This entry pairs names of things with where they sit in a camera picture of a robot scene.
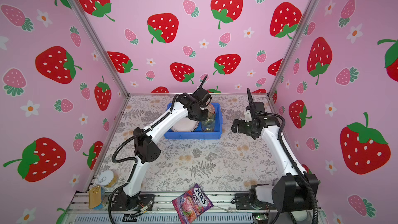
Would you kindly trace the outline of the green glass cup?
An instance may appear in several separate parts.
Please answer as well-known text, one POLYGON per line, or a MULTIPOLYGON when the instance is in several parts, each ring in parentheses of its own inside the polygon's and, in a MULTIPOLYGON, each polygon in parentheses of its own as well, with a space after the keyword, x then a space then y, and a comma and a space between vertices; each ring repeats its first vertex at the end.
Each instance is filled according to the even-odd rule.
POLYGON ((214 132, 215 130, 215 116, 211 112, 208 112, 206 120, 201 122, 201 128, 203 132, 214 132))

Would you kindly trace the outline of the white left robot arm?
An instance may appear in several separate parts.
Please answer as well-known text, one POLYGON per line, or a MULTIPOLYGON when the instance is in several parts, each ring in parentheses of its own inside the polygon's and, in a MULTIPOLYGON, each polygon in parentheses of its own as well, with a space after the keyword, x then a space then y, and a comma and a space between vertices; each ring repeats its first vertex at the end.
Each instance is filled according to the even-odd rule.
POLYGON ((145 174, 150 164, 161 154, 158 141, 184 118, 198 122, 206 120, 206 107, 210 102, 211 95, 202 87, 197 88, 192 94, 176 94, 170 108, 164 114, 146 127, 134 129, 133 136, 124 141, 112 156, 112 162, 115 164, 132 161, 133 165, 126 183, 108 197, 109 211, 131 211, 138 208, 145 174))

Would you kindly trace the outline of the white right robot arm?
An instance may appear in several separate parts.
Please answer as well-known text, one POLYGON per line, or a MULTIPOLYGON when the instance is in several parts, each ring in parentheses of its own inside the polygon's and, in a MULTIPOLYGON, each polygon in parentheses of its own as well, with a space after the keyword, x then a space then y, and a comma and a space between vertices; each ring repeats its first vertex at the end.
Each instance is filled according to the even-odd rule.
POLYGON ((250 120, 235 119, 232 132, 263 140, 275 159, 279 175, 275 185, 251 186, 248 194, 250 205, 257 209, 272 205, 278 213, 312 211, 312 223, 318 223, 316 195, 319 180, 304 169, 287 144, 283 136, 285 119, 281 115, 267 113, 263 102, 252 99, 246 110, 250 120))

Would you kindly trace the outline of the amber glass cup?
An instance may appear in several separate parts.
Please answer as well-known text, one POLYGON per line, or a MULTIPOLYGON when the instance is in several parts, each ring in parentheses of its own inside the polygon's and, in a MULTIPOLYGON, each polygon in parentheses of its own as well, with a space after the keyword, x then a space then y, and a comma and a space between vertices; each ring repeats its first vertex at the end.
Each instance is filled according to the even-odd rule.
POLYGON ((213 104, 209 103, 206 109, 208 110, 209 113, 215 115, 215 107, 213 106, 213 104))

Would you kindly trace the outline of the zigzag rim white plate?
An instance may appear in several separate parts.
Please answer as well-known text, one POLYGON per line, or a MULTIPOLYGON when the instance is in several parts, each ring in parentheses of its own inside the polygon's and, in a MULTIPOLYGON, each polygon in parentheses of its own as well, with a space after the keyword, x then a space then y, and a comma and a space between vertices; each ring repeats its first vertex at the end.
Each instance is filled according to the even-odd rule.
POLYGON ((182 118, 171 127, 171 130, 173 132, 194 132, 198 126, 198 121, 190 120, 189 118, 182 118))

